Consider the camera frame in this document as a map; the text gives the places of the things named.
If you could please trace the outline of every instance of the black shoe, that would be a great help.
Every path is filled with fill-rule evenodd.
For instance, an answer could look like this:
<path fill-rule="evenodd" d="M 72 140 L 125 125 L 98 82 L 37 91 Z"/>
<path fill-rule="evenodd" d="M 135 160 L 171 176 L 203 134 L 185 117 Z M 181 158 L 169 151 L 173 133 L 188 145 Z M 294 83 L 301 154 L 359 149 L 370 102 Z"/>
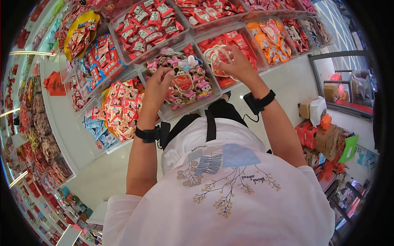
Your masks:
<path fill-rule="evenodd" d="M 230 100 L 231 91 L 227 91 L 225 94 L 229 97 L 229 100 Z"/>

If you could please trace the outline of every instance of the left hand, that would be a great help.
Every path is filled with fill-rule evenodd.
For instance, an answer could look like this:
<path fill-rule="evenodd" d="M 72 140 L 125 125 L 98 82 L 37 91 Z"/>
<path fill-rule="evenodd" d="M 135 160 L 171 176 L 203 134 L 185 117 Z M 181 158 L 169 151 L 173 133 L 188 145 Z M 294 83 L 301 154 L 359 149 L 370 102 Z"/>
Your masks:
<path fill-rule="evenodd" d="M 156 119 L 174 76 L 175 72 L 172 68 L 160 67 L 147 81 L 141 109 L 144 116 Z"/>

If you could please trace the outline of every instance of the white floor tile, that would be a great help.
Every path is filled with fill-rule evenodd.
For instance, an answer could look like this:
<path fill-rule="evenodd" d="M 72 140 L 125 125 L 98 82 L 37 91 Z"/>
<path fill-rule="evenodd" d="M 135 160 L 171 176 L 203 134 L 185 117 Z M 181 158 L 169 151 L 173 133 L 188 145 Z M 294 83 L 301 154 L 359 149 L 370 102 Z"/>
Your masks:
<path fill-rule="evenodd" d="M 303 121 L 298 116 L 297 104 L 310 97 L 317 97 L 317 88 L 308 57 L 299 57 L 270 71 L 262 76 L 264 82 L 276 94 L 276 99 L 286 112 L 293 126 Z M 240 96 L 249 93 L 250 90 L 241 85 L 231 91 L 230 103 L 234 105 L 240 115 L 248 114 L 252 119 L 257 116 L 252 113 L 247 104 Z M 178 122 L 171 123 L 171 128 Z M 269 141 L 264 129 L 264 124 L 260 119 L 255 123 L 245 119 L 248 127 L 269 149 Z M 77 195 L 88 207 L 93 210 L 101 202 L 117 194 L 124 194 L 126 191 L 126 173 L 128 157 L 132 144 L 128 144 L 110 155 L 102 155 L 92 163 L 88 164 L 77 177 L 66 184 L 70 191 Z M 161 155 L 163 151 L 157 149 L 158 155 L 158 180 L 162 179 Z"/>

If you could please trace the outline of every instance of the black wrist strap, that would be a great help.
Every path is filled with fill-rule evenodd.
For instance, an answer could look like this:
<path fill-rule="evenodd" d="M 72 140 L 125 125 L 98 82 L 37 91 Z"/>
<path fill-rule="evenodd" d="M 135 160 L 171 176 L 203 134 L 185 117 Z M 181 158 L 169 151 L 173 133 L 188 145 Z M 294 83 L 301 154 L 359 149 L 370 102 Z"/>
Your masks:
<path fill-rule="evenodd" d="M 251 92 L 246 94 L 243 99 L 255 115 L 264 111 L 264 107 L 270 104 L 275 99 L 275 93 L 270 90 L 269 93 L 262 99 L 255 99 Z"/>
<path fill-rule="evenodd" d="M 141 138 L 145 143 L 154 142 L 160 139 L 160 127 L 156 126 L 152 130 L 140 130 L 137 127 L 135 135 Z"/>
<path fill-rule="evenodd" d="M 170 132 L 171 125 L 167 122 L 161 122 L 160 126 L 155 126 L 152 130 L 141 130 L 136 127 L 135 136 L 141 138 L 145 143 L 155 142 L 160 140 L 160 146 L 165 148 L 167 146 L 167 139 Z"/>

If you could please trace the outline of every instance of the white t-shirt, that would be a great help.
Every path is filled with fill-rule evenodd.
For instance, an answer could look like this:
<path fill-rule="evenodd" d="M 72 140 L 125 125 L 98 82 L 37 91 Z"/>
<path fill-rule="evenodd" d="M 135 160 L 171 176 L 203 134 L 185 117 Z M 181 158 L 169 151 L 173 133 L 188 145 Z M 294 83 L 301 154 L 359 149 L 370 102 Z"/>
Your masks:
<path fill-rule="evenodd" d="M 144 197 L 108 200 L 103 245 L 328 245 L 335 215 L 312 168 L 265 153 L 240 123 L 215 122 L 216 140 L 205 142 L 199 118 L 169 143 L 165 175 Z"/>

